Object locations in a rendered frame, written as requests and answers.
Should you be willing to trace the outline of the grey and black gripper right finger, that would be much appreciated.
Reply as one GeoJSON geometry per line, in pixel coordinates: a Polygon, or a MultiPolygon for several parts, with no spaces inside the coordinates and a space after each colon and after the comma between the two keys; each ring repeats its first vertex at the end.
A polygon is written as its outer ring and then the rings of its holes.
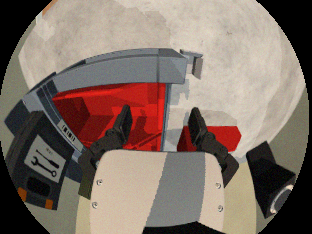
{"type": "Polygon", "coordinates": [[[216,136],[212,132],[208,132],[204,118],[198,107],[193,107],[188,120],[188,127],[193,146],[196,151],[208,152],[213,154],[219,165],[223,178],[224,188],[233,178],[239,168],[237,160],[228,153],[228,149],[216,140],[216,136]]]}

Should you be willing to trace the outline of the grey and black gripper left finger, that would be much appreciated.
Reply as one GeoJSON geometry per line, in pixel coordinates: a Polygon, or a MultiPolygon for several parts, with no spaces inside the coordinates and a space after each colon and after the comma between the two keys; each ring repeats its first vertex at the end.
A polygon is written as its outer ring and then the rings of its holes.
{"type": "Polygon", "coordinates": [[[78,164],[92,185],[97,170],[96,162],[106,151],[123,149],[123,146],[121,145],[128,142],[132,123],[133,119],[130,106],[124,105],[120,114],[118,114],[113,127],[106,130],[104,134],[105,136],[93,142],[90,149],[87,149],[81,156],[79,156],[78,164]]]}

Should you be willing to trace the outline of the dark green case with orange latches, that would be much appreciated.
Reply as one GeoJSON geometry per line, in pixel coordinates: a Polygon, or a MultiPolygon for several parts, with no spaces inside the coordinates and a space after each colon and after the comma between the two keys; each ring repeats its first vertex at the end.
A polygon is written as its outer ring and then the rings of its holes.
{"type": "Polygon", "coordinates": [[[83,173],[78,195],[91,200],[91,192],[92,192],[92,184],[90,183],[86,175],[83,173]]]}

